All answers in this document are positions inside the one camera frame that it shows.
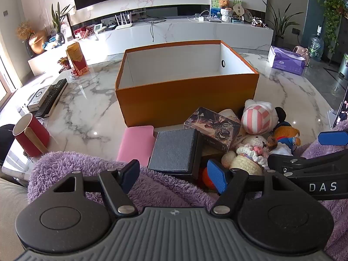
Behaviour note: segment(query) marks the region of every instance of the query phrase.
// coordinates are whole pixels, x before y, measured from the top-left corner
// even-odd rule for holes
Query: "red cup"
[[[26,114],[18,121],[13,136],[30,157],[48,152],[49,132],[32,114]]]

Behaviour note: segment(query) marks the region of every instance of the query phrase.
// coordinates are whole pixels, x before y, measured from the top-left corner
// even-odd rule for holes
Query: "orange box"
[[[80,43],[74,42],[67,47],[67,58],[73,74],[83,75],[88,72],[88,65],[82,53]]]
[[[253,99],[258,72],[221,40],[125,51],[115,92],[128,127],[183,124],[199,107],[235,113]]]

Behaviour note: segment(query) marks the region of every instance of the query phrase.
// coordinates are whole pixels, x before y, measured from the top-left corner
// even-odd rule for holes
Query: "green hanging vine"
[[[341,16],[347,11],[345,2],[343,0],[324,0],[321,4],[324,8],[325,21],[325,35],[324,42],[328,46],[329,51],[333,53],[334,47],[331,45],[331,41],[337,43],[336,29],[340,24]]]

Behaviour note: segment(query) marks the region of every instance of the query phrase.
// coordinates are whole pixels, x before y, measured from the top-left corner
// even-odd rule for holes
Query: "fluffy purple blanket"
[[[334,130],[348,129],[348,121],[339,123]],[[309,159],[346,149],[347,146],[323,146],[315,140],[302,154]],[[326,253],[336,260],[348,260],[348,199],[327,200],[321,202],[333,216],[335,226],[326,245]]]
[[[85,176],[96,176],[110,168],[121,169],[125,164],[76,152],[48,153],[36,163],[31,173],[28,186],[29,201],[32,202],[73,170],[80,170]],[[86,196],[102,202],[100,193],[87,193]],[[149,171],[143,167],[128,196],[139,211],[142,211],[145,206],[198,206],[210,209],[218,197],[216,194],[210,196],[184,180]]]

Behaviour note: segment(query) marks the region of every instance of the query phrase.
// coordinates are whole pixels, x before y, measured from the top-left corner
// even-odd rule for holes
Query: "metal screw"
[[[121,214],[131,214],[135,211],[135,208],[132,205],[122,205],[117,208],[117,211]]]
[[[231,211],[230,207],[227,207],[225,205],[219,205],[214,207],[213,212],[218,215],[224,215]]]

